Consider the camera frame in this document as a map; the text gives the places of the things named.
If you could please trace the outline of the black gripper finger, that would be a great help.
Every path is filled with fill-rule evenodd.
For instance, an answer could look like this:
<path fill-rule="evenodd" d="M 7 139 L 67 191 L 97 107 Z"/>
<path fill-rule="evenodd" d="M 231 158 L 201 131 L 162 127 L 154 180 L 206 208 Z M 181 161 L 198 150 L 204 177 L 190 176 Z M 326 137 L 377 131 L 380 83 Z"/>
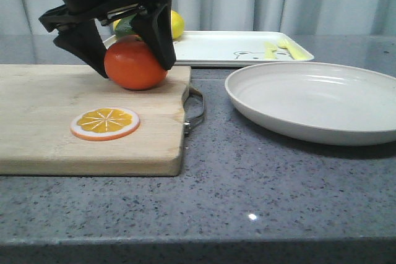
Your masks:
<path fill-rule="evenodd" d="M 104 67 L 106 47 L 94 21 L 72 24 L 60 30 L 53 43 L 84 61 L 102 77 L 108 78 Z"/>
<path fill-rule="evenodd" d="M 171 1 L 142 6 L 131 21 L 132 29 L 148 45 L 164 70 L 176 62 L 171 32 Z"/>

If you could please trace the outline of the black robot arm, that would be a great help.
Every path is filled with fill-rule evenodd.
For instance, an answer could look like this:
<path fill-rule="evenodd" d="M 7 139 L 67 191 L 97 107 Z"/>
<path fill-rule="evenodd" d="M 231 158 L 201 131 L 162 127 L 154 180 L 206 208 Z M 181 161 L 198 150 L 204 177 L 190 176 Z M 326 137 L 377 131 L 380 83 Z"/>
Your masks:
<path fill-rule="evenodd" d="M 143 39 L 164 70 L 176 62 L 171 34 L 171 0 L 63 0 L 40 18 L 48 32 L 58 31 L 54 44 L 106 77 L 106 48 L 96 22 L 109 25 L 132 16 L 132 29 Z"/>

